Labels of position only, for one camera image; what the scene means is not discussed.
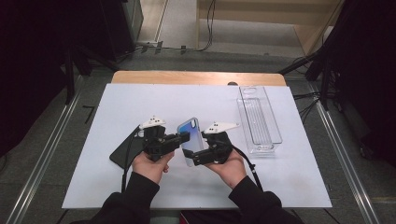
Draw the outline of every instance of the white table surface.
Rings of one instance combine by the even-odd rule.
[[[283,142],[272,157],[251,158],[264,190],[284,207],[331,207],[312,148],[289,87],[265,87]],[[140,123],[153,115],[166,120],[166,133],[198,118],[201,130],[214,121],[241,123],[235,86],[107,84],[64,199],[63,208],[97,208],[120,191],[122,169],[109,155]],[[248,154],[242,127],[227,132]],[[181,149],[169,162],[153,209],[235,208],[231,192],[204,166],[188,167]],[[253,179],[247,167],[247,174]]]

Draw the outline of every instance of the black cloth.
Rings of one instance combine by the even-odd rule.
[[[44,5],[0,4],[0,157],[21,142],[66,84],[64,54],[38,10]]]
[[[149,207],[159,189],[159,185],[132,172],[125,192],[111,194],[89,223],[149,223]],[[233,189],[229,198],[240,208],[240,223],[302,223],[282,209],[281,201],[273,192],[262,192],[248,176]]]

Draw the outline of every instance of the metal frame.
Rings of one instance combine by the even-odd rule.
[[[40,158],[35,164],[35,168],[33,172],[30,174],[29,179],[24,185],[20,196],[14,208],[12,209],[11,214],[8,217],[7,224],[9,223],[21,223],[22,219],[30,205],[30,202],[33,200],[35,196],[35,192],[41,182],[41,179],[44,176],[44,173],[47,170],[48,165],[50,164],[50,159],[52,158],[56,147],[58,146],[59,140],[64,133],[64,128],[66,127],[68,121],[70,120],[71,115],[76,107],[78,98],[81,93],[82,85],[84,80],[82,76],[78,76],[76,82],[76,94],[72,98],[70,104],[64,106],[64,110],[59,117],[55,128],[53,129],[47,144],[45,145],[43,152],[41,153]]]
[[[311,91],[318,91],[317,86],[308,82]],[[329,111],[326,111],[321,102],[317,102],[317,109],[322,118],[323,124],[326,131],[332,141],[332,146],[334,148],[335,154],[341,163],[341,167],[346,175],[346,180],[352,190],[355,200],[361,210],[361,214],[366,223],[380,223],[378,216],[373,208],[370,197],[368,196],[365,187],[361,183],[358,173],[353,166],[352,160],[349,158],[347,149],[338,134],[334,123],[332,122],[332,116]]]

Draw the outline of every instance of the clear plastic container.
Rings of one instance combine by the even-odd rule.
[[[248,152],[257,156],[273,153],[276,145],[282,143],[282,137],[265,88],[239,87],[237,103]]]

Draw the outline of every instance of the black sleeve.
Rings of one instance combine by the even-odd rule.
[[[90,223],[149,224],[149,207],[160,186],[132,172],[123,193],[112,193]]]
[[[271,191],[262,192],[247,176],[233,189],[229,198],[239,207],[243,224],[302,223],[282,209],[279,198]]]

